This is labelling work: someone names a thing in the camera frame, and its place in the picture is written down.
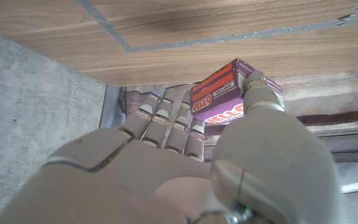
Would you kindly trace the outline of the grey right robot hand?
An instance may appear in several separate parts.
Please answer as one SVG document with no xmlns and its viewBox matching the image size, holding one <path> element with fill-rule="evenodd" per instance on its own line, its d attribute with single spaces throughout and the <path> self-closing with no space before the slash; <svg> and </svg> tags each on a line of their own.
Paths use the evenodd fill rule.
<svg viewBox="0 0 358 224">
<path fill-rule="evenodd" d="M 339 172 L 288 114 L 262 72 L 245 82 L 245 115 L 205 164 L 195 121 L 183 152 L 162 149 L 150 95 L 119 129 L 55 151 L 0 213 L 0 223 L 344 223 Z"/>
</svg>

